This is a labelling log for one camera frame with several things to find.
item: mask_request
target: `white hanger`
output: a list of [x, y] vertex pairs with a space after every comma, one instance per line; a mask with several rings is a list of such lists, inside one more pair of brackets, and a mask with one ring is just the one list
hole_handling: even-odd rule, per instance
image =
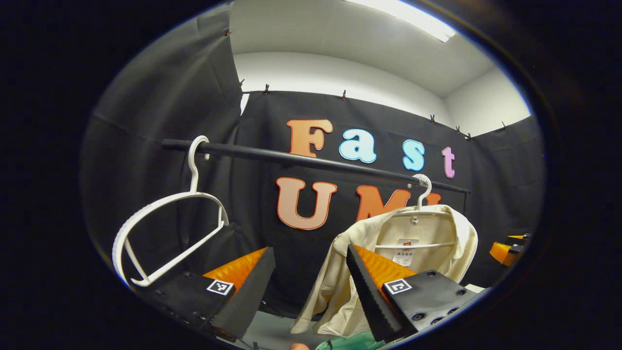
[[[419, 217], [430, 217], [430, 216], [440, 216], [440, 217], [450, 217], [448, 212], [442, 212], [438, 210], [421, 210], [423, 207], [424, 198], [427, 197], [430, 192], [432, 192], [432, 181], [423, 175], [423, 174], [415, 174], [412, 177], [416, 177], [425, 181], [427, 184], [427, 189], [425, 192], [419, 196], [417, 199], [417, 209], [415, 210], [407, 210], [403, 212], [395, 213], [392, 217], [396, 216], [419, 216]], [[447, 243], [435, 243], [435, 244], [415, 244], [415, 245], [377, 245], [376, 248], [379, 249], [415, 249], [415, 248], [433, 248], [433, 247], [446, 247], [449, 245], [454, 245], [455, 242], [447, 242]]]
[[[195, 152], [197, 150], [197, 146], [201, 142], [210, 142], [210, 140], [208, 140], [207, 137], [205, 136], [199, 136], [195, 138], [194, 141], [192, 141], [192, 144], [190, 145], [190, 152], [188, 153], [188, 166], [190, 166], [190, 171], [192, 172], [192, 180], [190, 181], [190, 190], [188, 192], [173, 194], [171, 196], [159, 199], [151, 204], [146, 205], [141, 210], [137, 211], [134, 215], [132, 215], [127, 221], [125, 221], [125, 224], [121, 226], [121, 229], [119, 229], [119, 233], [117, 233], [117, 236], [114, 238], [113, 255], [112, 255], [114, 269], [116, 273], [119, 275], [119, 277], [121, 277], [123, 282], [125, 282], [125, 284], [127, 284], [128, 286], [129, 286], [128, 281], [125, 278], [125, 275], [123, 273], [123, 267], [121, 266], [121, 256], [123, 253], [123, 247], [125, 247], [125, 249], [127, 250], [129, 258], [132, 260], [132, 263], [134, 263], [136, 270], [138, 270], [138, 273], [140, 273], [143, 278], [142, 281], [137, 281], [131, 278], [132, 282], [139, 286], [149, 286], [151, 283], [153, 283], [158, 278], [160, 278], [163, 274], [169, 271], [173, 266], [181, 262], [188, 255], [190, 255], [197, 248], [199, 248], [202, 244], [207, 242], [207, 240], [210, 239], [214, 234], [216, 234], [220, 229], [222, 229], [224, 226], [229, 225], [229, 218], [227, 217], [227, 211], [225, 211], [223, 204], [211, 194], [197, 192], [198, 170], [197, 170], [197, 166], [195, 165], [194, 157], [195, 157]], [[132, 250], [132, 247], [129, 244], [129, 241], [128, 241], [129, 231], [142, 218], [147, 216], [152, 211], [158, 209], [159, 207], [162, 207], [171, 202], [179, 201], [181, 199], [193, 198], [193, 197], [204, 197], [207, 199], [211, 199], [218, 204], [218, 207], [219, 207], [218, 208], [218, 227], [214, 231], [210, 232], [207, 236], [202, 238], [200, 241], [195, 243], [192, 247], [186, 249], [186, 251], [184, 251], [177, 257], [175, 257], [173, 260], [167, 262], [164, 266], [157, 269], [154, 273], [151, 273], [150, 275], [147, 276], [145, 271], [142, 269], [141, 265], [138, 263], [138, 260], [136, 259], [136, 256], [134, 255], [134, 251]]]

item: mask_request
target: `cream shirt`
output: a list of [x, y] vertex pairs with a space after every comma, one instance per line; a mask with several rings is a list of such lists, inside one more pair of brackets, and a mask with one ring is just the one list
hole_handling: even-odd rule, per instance
[[398, 212], [414, 209], [416, 206], [400, 208], [361, 220], [335, 237], [309, 297], [290, 332], [305, 332], [313, 315], [323, 310], [326, 310], [324, 316], [313, 327], [317, 334], [348, 337], [371, 331], [346, 265], [349, 244], [359, 245], [392, 259], [394, 249], [376, 249], [376, 246], [397, 245], [398, 239], [419, 239], [416, 244], [454, 242], [453, 245], [445, 247], [413, 250], [409, 268], [414, 272], [436, 270], [459, 283], [471, 265], [477, 249], [475, 228], [464, 215], [444, 204], [424, 206], [421, 209], [447, 212], [450, 214], [448, 217], [413, 215], [419, 220], [416, 225], [411, 224], [410, 215], [392, 217]]

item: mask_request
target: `hanger hook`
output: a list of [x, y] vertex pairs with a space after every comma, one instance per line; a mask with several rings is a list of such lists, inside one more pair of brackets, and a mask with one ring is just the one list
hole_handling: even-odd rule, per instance
[[430, 192], [432, 192], [432, 181], [430, 181], [429, 177], [423, 174], [415, 174], [412, 177], [416, 177], [417, 179], [424, 181], [427, 185], [427, 189], [421, 196], [419, 196], [417, 200], [417, 210], [421, 210], [421, 207], [423, 206], [424, 198], [426, 198], [427, 195], [430, 194]]
[[192, 141], [192, 144], [190, 145], [190, 152], [188, 153], [188, 166], [190, 167], [190, 171], [192, 172], [192, 180], [190, 181], [190, 192], [197, 191], [198, 169], [197, 165], [194, 163], [194, 156], [197, 151], [197, 147], [201, 142], [210, 142], [210, 140], [208, 140], [207, 136], [198, 136], [194, 139], [194, 141]]

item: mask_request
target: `green fabric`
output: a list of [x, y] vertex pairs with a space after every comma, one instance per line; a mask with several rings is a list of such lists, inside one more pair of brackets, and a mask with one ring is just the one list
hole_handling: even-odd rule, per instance
[[374, 350], [384, 345], [384, 341], [376, 341], [371, 332], [356, 333], [350, 337], [334, 337], [325, 341], [315, 350]]

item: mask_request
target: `ceiling light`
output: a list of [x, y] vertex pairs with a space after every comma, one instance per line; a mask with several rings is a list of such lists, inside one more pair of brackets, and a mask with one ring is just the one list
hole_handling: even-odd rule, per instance
[[406, 21], [436, 39], [446, 42], [456, 34], [448, 25], [420, 9], [398, 0], [345, 0], [376, 9]]

